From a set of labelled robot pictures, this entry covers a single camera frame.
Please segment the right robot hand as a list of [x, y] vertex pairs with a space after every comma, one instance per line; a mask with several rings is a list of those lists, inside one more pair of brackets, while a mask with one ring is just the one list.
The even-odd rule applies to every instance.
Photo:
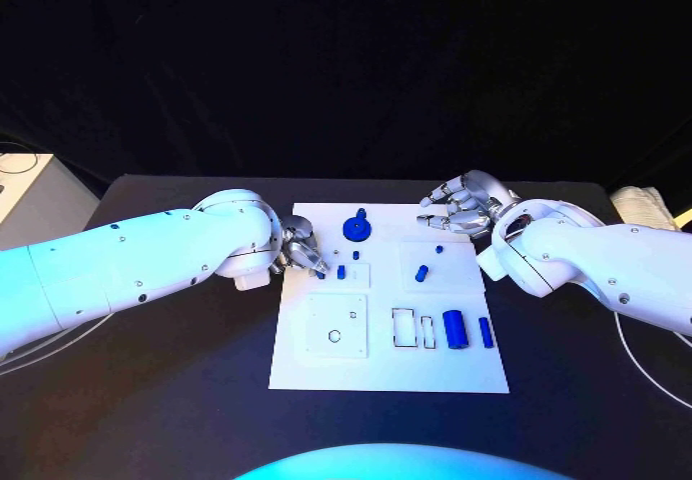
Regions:
[[420, 208], [442, 203], [446, 214], [417, 215], [416, 223], [479, 238], [520, 201], [518, 195], [488, 173], [471, 170], [443, 182], [419, 201]]

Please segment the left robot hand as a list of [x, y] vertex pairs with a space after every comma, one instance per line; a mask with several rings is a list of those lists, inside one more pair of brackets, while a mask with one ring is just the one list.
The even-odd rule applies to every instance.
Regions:
[[288, 215], [279, 220], [279, 225], [279, 249], [269, 270], [279, 274], [293, 268], [324, 275], [328, 266], [318, 252], [311, 222], [298, 215]]

